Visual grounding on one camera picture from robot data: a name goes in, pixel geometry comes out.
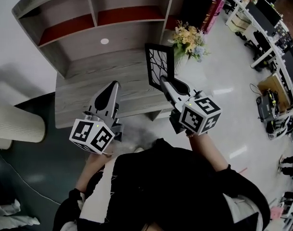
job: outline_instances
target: black picture frame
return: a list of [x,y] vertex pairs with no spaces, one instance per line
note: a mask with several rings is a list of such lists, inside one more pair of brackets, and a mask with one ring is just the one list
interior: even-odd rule
[[146,43],[145,55],[149,84],[162,91],[160,76],[166,76],[168,81],[174,80],[174,49],[171,46]]

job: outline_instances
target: cylindrical stool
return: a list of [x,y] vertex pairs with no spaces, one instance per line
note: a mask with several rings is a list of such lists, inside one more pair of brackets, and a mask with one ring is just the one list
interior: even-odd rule
[[14,141],[41,142],[45,123],[35,114],[0,103],[0,138]]
[[12,146],[12,140],[0,139],[0,149],[7,150]]

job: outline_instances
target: red book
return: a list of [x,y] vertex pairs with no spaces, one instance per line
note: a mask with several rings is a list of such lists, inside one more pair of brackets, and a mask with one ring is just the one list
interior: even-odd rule
[[208,20],[208,25],[207,28],[205,30],[205,34],[208,34],[210,29],[212,28],[212,26],[214,25],[218,15],[220,14],[225,1],[224,0],[216,0],[217,4],[216,4],[216,9],[214,9],[214,13],[210,16],[210,19]]
[[202,24],[200,26],[200,30],[203,31],[203,32],[206,31],[207,26],[208,26],[212,16],[215,14],[215,11],[216,11],[216,8],[217,8],[217,1],[216,0],[211,0],[211,1],[212,2],[211,2],[210,6],[208,8],[208,11],[207,11],[207,13],[205,15],[205,18],[204,18],[204,20],[203,20],[203,22],[202,22]]

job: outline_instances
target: gray floor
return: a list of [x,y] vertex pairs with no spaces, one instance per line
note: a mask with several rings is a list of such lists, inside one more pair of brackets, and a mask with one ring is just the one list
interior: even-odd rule
[[[207,36],[211,54],[200,64],[191,59],[180,76],[212,93],[223,113],[209,135],[232,168],[242,171],[256,184],[269,203],[276,203],[285,190],[293,187],[289,177],[277,172],[281,154],[293,155],[293,143],[288,136],[277,141],[268,139],[258,120],[257,94],[251,92],[249,84],[257,85],[270,73],[257,73],[250,68],[253,53],[225,26],[226,19],[221,13]],[[61,202],[74,187],[86,154],[68,140],[70,128],[55,128],[53,96],[31,100],[20,107],[45,119],[47,137],[42,143],[14,142],[12,149],[0,153],[32,187]],[[138,145],[147,147],[155,137],[190,149],[186,136],[175,135],[166,118],[151,122],[146,116],[137,115],[125,117],[122,122],[126,125],[126,134],[124,142],[119,144],[119,154],[131,152]],[[52,229],[57,205],[30,190],[1,158],[0,179],[21,202],[23,211],[40,220],[41,225],[29,230]]]

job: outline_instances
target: red shelf surface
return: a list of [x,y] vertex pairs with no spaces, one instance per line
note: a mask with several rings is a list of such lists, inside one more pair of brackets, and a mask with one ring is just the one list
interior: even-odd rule
[[98,12],[98,25],[108,25],[126,21],[164,20],[157,6],[137,6]]
[[66,35],[76,33],[94,27],[91,14],[79,16],[77,18],[61,22],[57,25],[48,27],[42,34],[39,46]]
[[178,18],[175,15],[169,15],[166,21],[166,29],[174,30],[177,26]]

